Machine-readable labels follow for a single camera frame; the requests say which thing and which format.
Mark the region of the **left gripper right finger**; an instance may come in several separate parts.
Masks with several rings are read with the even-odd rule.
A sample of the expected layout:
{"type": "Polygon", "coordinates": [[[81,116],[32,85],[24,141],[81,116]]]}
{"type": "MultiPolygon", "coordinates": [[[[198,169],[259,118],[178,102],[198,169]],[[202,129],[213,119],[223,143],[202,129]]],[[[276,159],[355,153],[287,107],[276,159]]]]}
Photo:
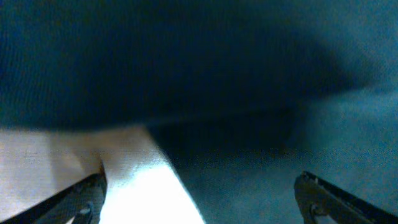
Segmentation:
{"type": "Polygon", "coordinates": [[[397,216],[303,171],[294,182],[294,195],[304,224],[397,224],[397,216]]]}

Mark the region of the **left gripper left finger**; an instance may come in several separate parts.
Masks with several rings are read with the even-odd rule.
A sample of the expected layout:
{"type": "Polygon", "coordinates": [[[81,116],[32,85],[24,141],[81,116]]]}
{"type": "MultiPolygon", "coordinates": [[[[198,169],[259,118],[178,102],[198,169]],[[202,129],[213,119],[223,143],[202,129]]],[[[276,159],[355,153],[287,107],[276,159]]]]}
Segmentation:
{"type": "Polygon", "coordinates": [[[107,194],[104,165],[100,170],[1,224],[98,224],[107,194]]]}

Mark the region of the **black t-shirt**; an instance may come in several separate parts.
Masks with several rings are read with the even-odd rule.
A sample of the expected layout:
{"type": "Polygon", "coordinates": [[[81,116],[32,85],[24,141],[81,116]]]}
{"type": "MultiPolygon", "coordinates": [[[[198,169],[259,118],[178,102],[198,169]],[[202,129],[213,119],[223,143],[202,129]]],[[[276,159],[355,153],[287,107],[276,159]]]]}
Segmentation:
{"type": "Polygon", "coordinates": [[[396,1],[2,1],[2,204],[107,178],[103,223],[302,223],[307,170],[397,215],[396,1]]]}

